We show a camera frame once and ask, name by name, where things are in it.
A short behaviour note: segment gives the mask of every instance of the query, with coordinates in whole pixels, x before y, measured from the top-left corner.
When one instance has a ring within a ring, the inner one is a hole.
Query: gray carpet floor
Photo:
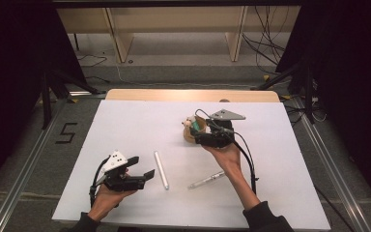
[[[120,67],[119,70],[115,67],[93,67],[83,68],[83,71],[88,77],[89,85],[100,90],[114,88],[249,90],[251,86],[264,83],[264,73],[255,67]],[[289,78],[273,86],[271,90],[279,95],[286,95],[288,81]],[[73,85],[68,85],[68,87],[71,91],[81,90]],[[67,226],[51,220],[51,215],[56,209],[99,104],[99,98],[79,98],[77,102],[69,101],[61,110],[43,153],[17,201],[5,231],[58,231]],[[284,104],[292,106],[292,101],[285,101]],[[318,112],[318,114],[321,117],[324,116],[324,112]],[[290,114],[291,121],[296,121],[299,117],[298,113]],[[66,123],[76,123],[76,125],[68,127],[68,130],[74,132],[75,136],[71,143],[57,144],[56,141],[68,139],[60,134]],[[24,129],[14,153],[8,157],[1,168],[0,205],[11,190],[42,132],[42,124],[43,107],[38,102],[31,112],[29,124]],[[316,121],[316,127],[336,164],[340,166],[346,183],[355,195],[357,203],[371,226],[370,187],[364,181],[352,159],[349,158],[334,124],[328,117],[323,122]],[[302,122],[298,121],[293,124],[293,130],[315,186],[352,224]],[[322,195],[320,199],[332,231],[350,231]],[[102,224],[99,231],[117,231],[117,226]],[[180,230],[146,228],[145,231]]]

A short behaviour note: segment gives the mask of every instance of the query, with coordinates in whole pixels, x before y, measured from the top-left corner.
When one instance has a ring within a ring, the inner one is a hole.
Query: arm
[[[261,202],[252,191],[243,177],[241,154],[235,144],[221,149],[206,146],[203,146],[203,148],[213,154],[215,160],[233,185],[243,204],[243,215],[248,222],[249,231],[293,231],[285,217],[275,217],[268,206],[268,202]]]
[[[95,232],[100,221],[123,199],[132,195],[136,191],[114,191],[110,190],[104,184],[100,185],[96,200],[88,214],[82,213],[80,221],[69,232]]]

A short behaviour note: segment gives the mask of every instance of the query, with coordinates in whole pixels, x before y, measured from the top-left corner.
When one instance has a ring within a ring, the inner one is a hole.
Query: white marker
[[[165,177],[164,169],[162,168],[162,163],[161,163],[161,160],[159,158],[159,155],[158,155],[157,151],[155,151],[155,158],[156,158],[156,163],[157,163],[157,166],[158,166],[158,170],[160,172],[162,184],[164,185],[165,189],[168,190],[169,186],[168,186],[167,178]]]
[[[196,183],[193,183],[191,185],[188,186],[188,189],[196,189],[196,188],[199,188],[200,186],[204,186],[206,184],[208,184],[209,182],[212,182],[218,178],[221,178],[225,176],[225,173],[224,171],[220,171],[218,173],[215,173],[214,175],[211,175],[210,177],[204,179],[204,180],[201,180],[201,181],[198,181]]]

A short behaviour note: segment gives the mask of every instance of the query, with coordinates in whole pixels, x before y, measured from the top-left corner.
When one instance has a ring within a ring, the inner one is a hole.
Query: white tabletop
[[[330,230],[285,108],[279,102],[102,101],[53,219],[79,220],[80,212],[90,210],[88,192],[96,170],[102,160],[119,150],[126,158],[140,157],[139,163],[129,168],[131,176],[152,169],[156,175],[103,222],[247,228],[243,206],[226,177],[187,189],[221,169],[200,145],[184,140],[182,121],[197,109],[212,114],[222,108],[246,117],[232,123],[251,151],[259,178],[258,197],[269,201],[272,212],[287,218],[294,229]],[[159,152],[169,190],[160,179],[154,151]],[[244,157],[242,165],[249,182]]]

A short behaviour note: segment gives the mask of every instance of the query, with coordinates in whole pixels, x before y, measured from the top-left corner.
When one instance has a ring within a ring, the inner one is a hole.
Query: person's left hand
[[[135,192],[137,192],[137,190],[114,191],[107,188],[105,184],[101,184],[96,194],[95,203],[87,216],[99,222],[105,218],[115,206],[122,202],[125,197]]]

